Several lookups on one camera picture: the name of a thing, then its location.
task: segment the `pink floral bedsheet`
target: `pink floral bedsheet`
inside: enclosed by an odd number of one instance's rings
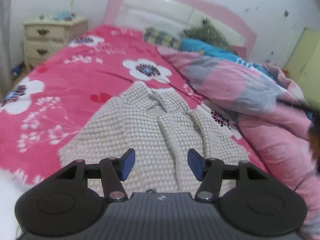
[[[0,168],[28,184],[50,176],[60,168],[57,151],[102,104],[136,80],[151,88],[174,87],[190,108],[201,107],[202,98],[141,35],[103,25],[72,41],[23,79],[0,106]],[[233,126],[222,123],[221,129],[263,168]]]

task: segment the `blue blanket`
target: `blue blanket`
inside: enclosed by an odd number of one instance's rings
[[[238,57],[237,55],[226,52],[222,49],[219,49],[217,47],[209,45],[209,44],[207,44],[203,41],[200,41],[200,40],[190,39],[190,38],[183,39],[181,41],[180,50],[203,51],[203,53],[205,55],[208,55],[211,57],[217,57],[217,58],[221,58],[221,59],[230,60],[232,62],[235,62],[235,63],[238,63],[242,66],[245,66],[247,68],[255,68],[276,81],[276,79],[273,77],[273,75],[271,75],[271,73],[269,73],[263,66],[261,66],[257,63],[247,62],[244,59]]]

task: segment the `yellow door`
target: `yellow door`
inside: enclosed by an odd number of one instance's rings
[[[320,107],[320,42],[297,83],[306,100],[311,105]]]
[[[305,29],[302,38],[292,54],[285,69],[289,71],[289,77],[297,82],[303,71],[306,69],[308,62],[315,51],[315,48],[319,42],[320,34]]]

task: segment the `cream nightstand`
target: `cream nightstand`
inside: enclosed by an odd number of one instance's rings
[[[24,61],[28,71],[44,62],[88,29],[88,20],[76,17],[73,21],[35,19],[23,22],[25,29]]]

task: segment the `pink headboard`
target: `pink headboard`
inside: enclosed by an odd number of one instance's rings
[[[243,37],[246,38],[244,46],[247,50],[247,55],[251,52],[254,43],[256,41],[257,35],[253,30],[251,30],[246,23],[235,13],[228,10],[227,8],[206,2],[203,0],[175,0],[180,3],[197,8],[207,15],[214,17],[215,19],[225,23],[232,29],[236,30]],[[112,25],[116,20],[116,16],[121,5],[122,0],[109,0],[104,16],[104,24]]]

